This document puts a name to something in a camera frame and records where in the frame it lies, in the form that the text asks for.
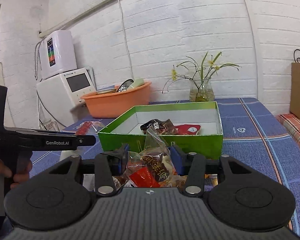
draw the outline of white brick wall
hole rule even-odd
[[[16,127],[37,128],[34,46],[47,28],[48,0],[0,0],[0,62]]]
[[[263,58],[263,102],[273,114],[289,112],[291,62],[300,49],[300,0],[251,0]]]
[[[92,0],[49,0],[49,27]],[[173,64],[207,49],[223,52],[221,61],[242,66],[213,78],[217,97],[256,97],[257,74],[250,23],[243,0],[121,0],[123,22],[135,77],[152,81],[152,100],[187,99],[188,82],[161,93]],[[97,86],[130,78],[118,2],[99,9],[70,28],[78,67],[94,69]]]

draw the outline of green box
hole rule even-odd
[[[201,125],[197,135],[162,135],[162,138],[169,145],[177,144],[185,153],[196,152],[211,159],[220,157],[223,131],[216,102],[134,106],[98,133],[103,150],[115,150],[122,143],[129,143],[131,151],[141,152],[146,135],[140,126],[152,119],[170,119],[174,125]]]

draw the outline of gray handle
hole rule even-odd
[[[17,173],[24,171],[29,163],[32,156],[32,152],[20,152],[17,160]],[[0,217],[5,216],[4,206],[4,176],[0,174]]]

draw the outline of display screen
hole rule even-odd
[[[72,92],[78,91],[80,89],[86,88],[90,86],[90,83],[87,79],[87,76],[85,73],[68,77],[66,78],[69,84],[69,87]]]
[[[50,67],[52,67],[53,65],[56,64],[56,60],[54,58],[52,38],[47,41],[47,46],[48,46],[49,63],[50,63]]]

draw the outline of round black disc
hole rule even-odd
[[[295,208],[293,194],[265,181],[231,180],[214,187],[208,196],[213,214],[222,222],[247,231],[271,231],[289,223]]]
[[[52,230],[74,223],[90,205],[86,188],[57,174],[31,179],[11,190],[4,200],[9,219],[31,230]]]

